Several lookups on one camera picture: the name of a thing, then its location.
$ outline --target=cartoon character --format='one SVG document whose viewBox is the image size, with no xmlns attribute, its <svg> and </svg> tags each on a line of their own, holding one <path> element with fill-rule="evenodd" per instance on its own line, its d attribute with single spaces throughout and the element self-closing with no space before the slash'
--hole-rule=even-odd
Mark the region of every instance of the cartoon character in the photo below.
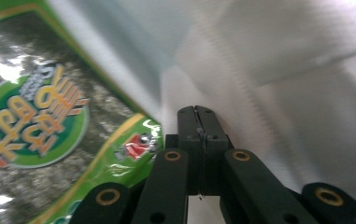
<svg viewBox="0 0 356 224">
<path fill-rule="evenodd" d="M 157 139 L 151 133 L 135 134 L 124 145 L 114 152 L 119 161 L 131 157 L 134 161 L 139 159 L 144 153 L 155 153 L 158 149 Z"/>
</svg>

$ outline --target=brass ring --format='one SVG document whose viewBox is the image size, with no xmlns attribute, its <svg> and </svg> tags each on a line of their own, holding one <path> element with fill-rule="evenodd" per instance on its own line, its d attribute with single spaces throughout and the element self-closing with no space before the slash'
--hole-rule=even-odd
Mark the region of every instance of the brass ring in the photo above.
<svg viewBox="0 0 356 224">
<path fill-rule="evenodd" d="M 180 155 L 180 153 L 178 153 L 176 151 L 169 151 L 169 152 L 165 153 L 164 157 L 168 161 L 178 161 L 180 159 L 181 155 Z"/>
<path fill-rule="evenodd" d="M 250 160 L 250 154 L 248 154 L 247 152 L 243 152 L 243 151 L 234 152 L 233 157 L 234 157 L 234 159 L 236 159 L 238 161 Z"/>
<path fill-rule="evenodd" d="M 107 193 L 114 193 L 114 197 L 110 200 L 104 200 L 102 199 L 102 196 Z M 120 198 L 120 192 L 116 189 L 104 189 L 96 195 L 96 202 L 99 203 L 100 205 L 106 206 L 115 203 L 118 201 Z"/>
<path fill-rule="evenodd" d="M 330 194 L 331 196 L 334 197 L 334 199 L 326 198 L 322 194 Z M 315 191 L 315 195 L 317 196 L 318 199 L 320 199 L 324 203 L 327 203 L 331 206 L 338 207 L 338 206 L 341 206 L 344 204 L 344 200 L 340 197 L 340 195 L 338 195 L 337 193 L 335 193 L 334 191 L 332 191 L 330 189 L 318 188 Z"/>
</svg>

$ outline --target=circular logo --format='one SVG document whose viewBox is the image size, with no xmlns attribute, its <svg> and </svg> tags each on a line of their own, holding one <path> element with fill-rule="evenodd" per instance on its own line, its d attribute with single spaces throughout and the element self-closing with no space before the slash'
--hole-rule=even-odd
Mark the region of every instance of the circular logo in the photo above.
<svg viewBox="0 0 356 224">
<path fill-rule="evenodd" d="M 57 63 L 0 83 L 0 168 L 35 168 L 66 156 L 82 139 L 89 99 Z"/>
</svg>

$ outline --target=snack package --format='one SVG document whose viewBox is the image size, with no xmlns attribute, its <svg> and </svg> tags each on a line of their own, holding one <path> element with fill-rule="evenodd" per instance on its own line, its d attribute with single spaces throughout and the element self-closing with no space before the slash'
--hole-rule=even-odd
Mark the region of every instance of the snack package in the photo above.
<svg viewBox="0 0 356 224">
<path fill-rule="evenodd" d="M 68 223 L 147 177 L 160 125 L 103 74 L 43 1 L 0 1 L 0 223 Z"/>
</svg>

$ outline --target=white fabric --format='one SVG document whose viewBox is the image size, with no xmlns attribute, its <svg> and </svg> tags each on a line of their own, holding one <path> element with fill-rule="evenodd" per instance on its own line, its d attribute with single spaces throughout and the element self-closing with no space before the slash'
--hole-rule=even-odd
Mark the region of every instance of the white fabric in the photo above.
<svg viewBox="0 0 356 224">
<path fill-rule="evenodd" d="M 322 181 L 356 198 L 356 1 L 50 4 L 165 133 L 183 106 L 209 107 L 288 188 Z M 202 203 L 189 223 L 221 223 L 202 219 L 215 200 Z"/>
</svg>

